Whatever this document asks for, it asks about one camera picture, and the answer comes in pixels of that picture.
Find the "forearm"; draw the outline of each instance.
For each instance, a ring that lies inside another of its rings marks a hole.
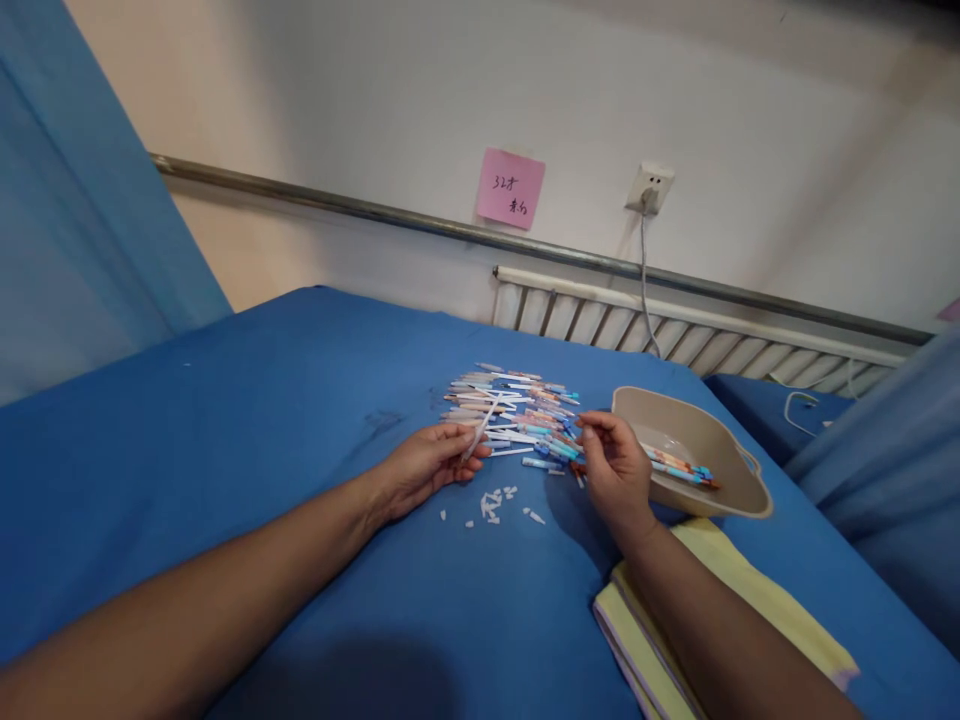
[[[665,527],[615,535],[635,590],[711,717],[859,717],[816,666]]]
[[[5,717],[198,714],[383,521],[360,476],[148,580],[0,675]]]

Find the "hand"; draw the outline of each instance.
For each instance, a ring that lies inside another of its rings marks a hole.
[[[473,480],[483,467],[481,459],[493,452],[478,444],[461,463],[460,456],[475,435],[476,428],[452,423],[423,428],[371,470],[375,497],[383,503],[386,520],[399,520],[444,485]]]
[[[587,457],[590,499],[618,543],[645,538],[657,526],[650,509],[653,468],[625,420],[587,412],[577,425]]]

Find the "plastic bowl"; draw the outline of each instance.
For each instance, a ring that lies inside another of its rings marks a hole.
[[[635,387],[617,388],[613,413],[626,420],[637,440],[691,465],[704,465],[721,486],[702,489],[654,471],[650,499],[690,515],[765,518],[773,501],[760,463],[726,426],[689,403]]]

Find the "blue bedding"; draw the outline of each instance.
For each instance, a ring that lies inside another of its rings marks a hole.
[[[853,654],[850,696],[870,717],[955,715],[960,665],[689,370],[329,288],[0,410],[0,662],[378,462],[436,422],[475,361],[541,373],[587,407],[638,385],[725,422],[776,510],[724,529]],[[502,523],[479,522],[481,495],[508,484]],[[616,559],[575,483],[490,461],[381,532],[212,715],[636,717],[590,612]]]
[[[813,440],[783,417],[784,404],[793,388],[737,375],[711,375],[704,382],[780,467]],[[819,404],[794,398],[790,402],[790,419],[814,435],[823,432],[824,422],[837,421],[856,402],[815,390],[803,392],[817,398]]]

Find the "privacy curtain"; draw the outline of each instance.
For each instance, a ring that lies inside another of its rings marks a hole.
[[[0,404],[230,312],[66,8],[0,0]]]
[[[786,470],[960,658],[960,325],[921,348]]]

